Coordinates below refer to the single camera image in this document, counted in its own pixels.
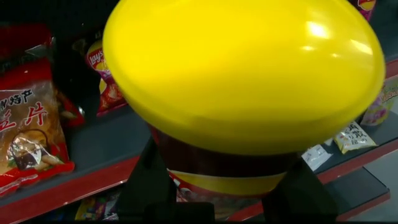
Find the small snack packet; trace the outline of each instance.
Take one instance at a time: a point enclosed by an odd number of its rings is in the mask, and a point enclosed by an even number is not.
[[[114,81],[111,71],[109,70],[102,50],[102,40],[97,40],[87,51],[87,64],[101,75],[99,82],[100,101],[97,115],[107,113],[126,105],[119,87]]]
[[[331,154],[327,153],[326,150],[321,145],[316,145],[309,148],[304,154],[302,154],[302,158],[308,164],[312,171],[315,171],[319,168],[323,163],[325,163]]]
[[[340,131],[333,140],[335,140],[343,154],[355,149],[377,146],[355,121],[351,122],[344,130]]]
[[[40,59],[0,77],[0,196],[62,172],[69,161],[50,62]]]

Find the potato chip bag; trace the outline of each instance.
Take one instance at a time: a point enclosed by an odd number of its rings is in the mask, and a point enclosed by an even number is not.
[[[126,105],[119,87],[113,80],[111,71],[106,64],[102,50],[102,40],[97,40],[89,49],[86,55],[87,64],[101,75],[99,83],[100,101],[97,115],[102,115]]]
[[[0,77],[0,196],[74,169],[58,116],[50,62]]]

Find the shelf edge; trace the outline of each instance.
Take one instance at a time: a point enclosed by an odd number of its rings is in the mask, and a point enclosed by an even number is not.
[[[1,223],[20,223],[127,181],[139,156],[1,207]]]

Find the white snack bag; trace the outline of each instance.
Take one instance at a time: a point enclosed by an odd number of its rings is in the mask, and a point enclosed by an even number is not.
[[[377,144],[355,121],[351,122],[333,139],[343,154],[355,149],[377,146]]]
[[[324,143],[325,143],[327,146],[331,146],[332,142],[333,142],[333,138],[330,138],[330,139],[326,140]]]
[[[316,145],[308,149],[302,158],[308,164],[312,171],[319,168],[324,162],[331,157],[331,154],[327,153],[321,145]]]

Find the lay's chip bag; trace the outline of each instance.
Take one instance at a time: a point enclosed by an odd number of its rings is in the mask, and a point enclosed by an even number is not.
[[[86,54],[87,64],[101,75],[99,82],[100,102],[97,115],[107,113],[109,110],[126,105],[119,87],[114,82],[108,69],[102,50],[102,40],[97,40],[88,49]]]

